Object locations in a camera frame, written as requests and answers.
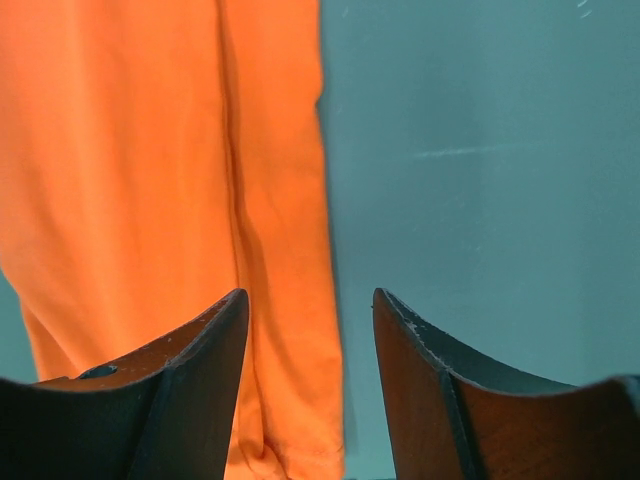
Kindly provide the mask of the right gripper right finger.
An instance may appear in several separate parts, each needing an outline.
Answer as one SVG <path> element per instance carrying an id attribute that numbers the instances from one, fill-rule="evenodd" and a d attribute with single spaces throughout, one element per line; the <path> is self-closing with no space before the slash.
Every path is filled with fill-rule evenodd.
<path id="1" fill-rule="evenodd" d="M 635 479 L 639 379 L 571 386 L 497 361 L 377 289 L 373 326 L 400 479 Z"/>

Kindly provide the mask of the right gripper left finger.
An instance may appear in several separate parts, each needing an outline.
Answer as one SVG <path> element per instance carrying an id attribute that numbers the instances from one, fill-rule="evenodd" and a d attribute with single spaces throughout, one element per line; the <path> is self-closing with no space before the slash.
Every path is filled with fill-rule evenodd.
<path id="1" fill-rule="evenodd" d="M 2 478 L 223 478 L 248 320 L 235 289 L 76 378 L 2 380 Z"/>

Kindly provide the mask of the orange t shirt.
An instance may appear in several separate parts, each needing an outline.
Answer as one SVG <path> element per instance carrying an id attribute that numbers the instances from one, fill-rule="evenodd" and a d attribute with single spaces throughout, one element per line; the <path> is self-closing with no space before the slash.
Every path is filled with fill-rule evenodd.
<path id="1" fill-rule="evenodd" d="M 245 289 L 229 479 L 344 473 L 319 27 L 315 1 L 1 5 L 1 267 L 37 372 Z"/>

